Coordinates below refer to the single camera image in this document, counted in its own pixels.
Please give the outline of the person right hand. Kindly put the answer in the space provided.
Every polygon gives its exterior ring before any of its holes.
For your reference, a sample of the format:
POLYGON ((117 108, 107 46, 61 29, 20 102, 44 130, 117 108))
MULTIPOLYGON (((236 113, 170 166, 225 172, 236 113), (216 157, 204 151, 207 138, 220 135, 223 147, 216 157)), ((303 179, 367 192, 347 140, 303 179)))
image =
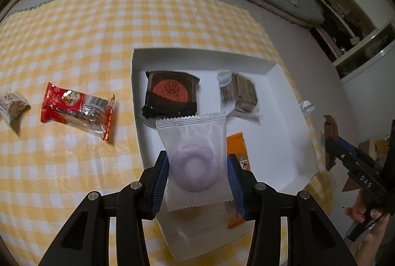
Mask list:
MULTIPOLYGON (((364 191, 360 189, 355 204, 352 207, 347 207, 345 210, 345 214, 347 216, 359 223, 363 223, 365 221, 364 214, 366 212, 366 206, 363 201, 363 193, 364 191)), ((390 214, 383 213, 380 210, 372 209, 371 218, 373 220, 378 219, 378 222, 363 240, 361 248, 358 251, 360 255, 363 255, 366 258, 368 255, 375 256, 375 254, 377 253, 379 246, 384 238, 386 228, 390 220, 390 214)))

